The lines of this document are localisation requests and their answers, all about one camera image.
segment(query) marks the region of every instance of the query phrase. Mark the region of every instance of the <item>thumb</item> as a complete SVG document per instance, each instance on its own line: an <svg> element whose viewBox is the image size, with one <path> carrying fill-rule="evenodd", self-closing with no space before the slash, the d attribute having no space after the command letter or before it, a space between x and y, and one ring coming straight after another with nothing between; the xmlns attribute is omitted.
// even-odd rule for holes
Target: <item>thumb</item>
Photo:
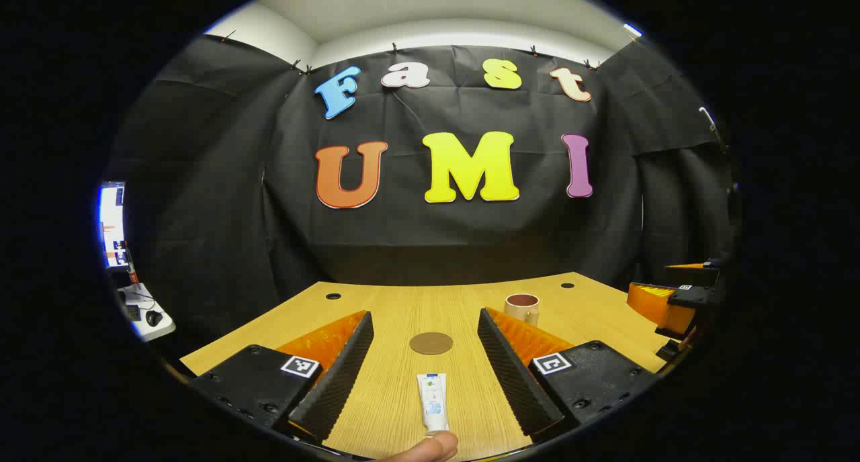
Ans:
<svg viewBox="0 0 860 462"><path fill-rule="evenodd" d="M433 438L424 438L406 452L393 455L381 462L444 462L457 453L457 435L439 432Z"/></svg>

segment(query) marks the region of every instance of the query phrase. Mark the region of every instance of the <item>computer mouse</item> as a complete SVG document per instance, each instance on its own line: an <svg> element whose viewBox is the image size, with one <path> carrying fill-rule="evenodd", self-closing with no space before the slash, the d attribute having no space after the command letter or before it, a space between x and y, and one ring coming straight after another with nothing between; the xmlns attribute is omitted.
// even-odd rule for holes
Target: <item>computer mouse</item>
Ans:
<svg viewBox="0 0 860 462"><path fill-rule="evenodd" d="M147 311L146 312L146 323L152 327L155 327L161 320L164 318L162 313L157 311Z"/></svg>

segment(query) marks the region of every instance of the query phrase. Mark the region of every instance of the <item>keyboard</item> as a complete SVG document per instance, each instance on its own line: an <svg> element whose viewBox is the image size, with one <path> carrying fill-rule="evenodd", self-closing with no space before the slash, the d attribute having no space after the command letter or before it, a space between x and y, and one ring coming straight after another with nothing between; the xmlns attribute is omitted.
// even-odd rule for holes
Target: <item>keyboard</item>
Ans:
<svg viewBox="0 0 860 462"><path fill-rule="evenodd" d="M129 318L132 319L132 321L140 321L140 306L126 305L126 312L128 313Z"/></svg>

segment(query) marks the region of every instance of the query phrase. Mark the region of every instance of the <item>wooden table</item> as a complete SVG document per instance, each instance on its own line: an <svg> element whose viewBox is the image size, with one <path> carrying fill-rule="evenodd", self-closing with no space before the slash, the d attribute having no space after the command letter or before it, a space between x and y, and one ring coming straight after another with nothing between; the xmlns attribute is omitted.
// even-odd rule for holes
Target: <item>wooden table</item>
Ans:
<svg viewBox="0 0 860 462"><path fill-rule="evenodd" d="M563 288L563 282L575 287ZM326 299L340 293L341 299ZM460 438L458 460L504 453L531 444L522 434L477 336L482 307L501 311L513 293L540 298L537 327L572 344L602 340L647 370L663 365L655 353L669 339L627 306L627 294L578 273L522 281L441 287L384 287L317 282L254 321L182 358L200 375L256 343L276 349L315 328L356 311L374 316L374 343L353 391L323 444L383 458L424 437L415 376L447 373L448 420ZM442 355L419 355L412 336L439 331L454 339Z"/></svg>

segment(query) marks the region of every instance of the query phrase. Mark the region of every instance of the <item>blue letter f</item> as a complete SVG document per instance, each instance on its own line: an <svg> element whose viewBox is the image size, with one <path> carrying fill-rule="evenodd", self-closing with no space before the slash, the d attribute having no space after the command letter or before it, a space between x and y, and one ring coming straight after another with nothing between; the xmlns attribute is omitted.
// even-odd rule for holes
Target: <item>blue letter f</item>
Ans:
<svg viewBox="0 0 860 462"><path fill-rule="evenodd" d="M325 101L325 105L328 108L325 112L326 120L331 120L344 109L353 106L355 98L348 97L344 93L354 93L359 88L359 85L352 79L352 76L355 76L357 73L361 73L361 70L351 65L342 71L342 73L338 73L332 79L314 89L314 93L322 95L322 100Z"/></svg>

